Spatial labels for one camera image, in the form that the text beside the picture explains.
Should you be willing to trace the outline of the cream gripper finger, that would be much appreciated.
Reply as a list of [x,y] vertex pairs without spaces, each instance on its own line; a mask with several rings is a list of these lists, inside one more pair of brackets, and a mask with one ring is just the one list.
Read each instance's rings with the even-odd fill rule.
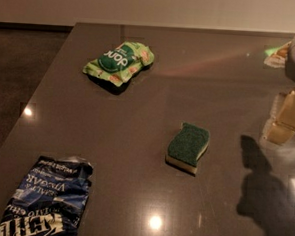
[[273,102],[270,118],[263,128],[263,139],[281,145],[295,136],[295,89],[279,93]]
[[287,42],[278,48],[268,49],[266,51],[267,56],[264,59],[264,64],[272,68],[284,68],[290,45],[291,42]]

